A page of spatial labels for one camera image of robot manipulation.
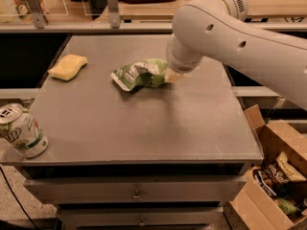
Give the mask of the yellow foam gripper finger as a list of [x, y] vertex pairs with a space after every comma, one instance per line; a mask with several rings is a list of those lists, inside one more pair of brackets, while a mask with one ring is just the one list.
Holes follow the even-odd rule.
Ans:
[[176, 81], [182, 80], [185, 77], [184, 74], [177, 73], [171, 68], [167, 68], [165, 72], [165, 81], [168, 83], [174, 83]]

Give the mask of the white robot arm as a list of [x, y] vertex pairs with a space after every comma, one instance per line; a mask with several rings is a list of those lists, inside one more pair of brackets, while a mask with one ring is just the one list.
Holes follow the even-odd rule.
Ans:
[[187, 74], [204, 57], [307, 109], [307, 41], [250, 26], [247, 0], [192, 0], [173, 17], [169, 67]]

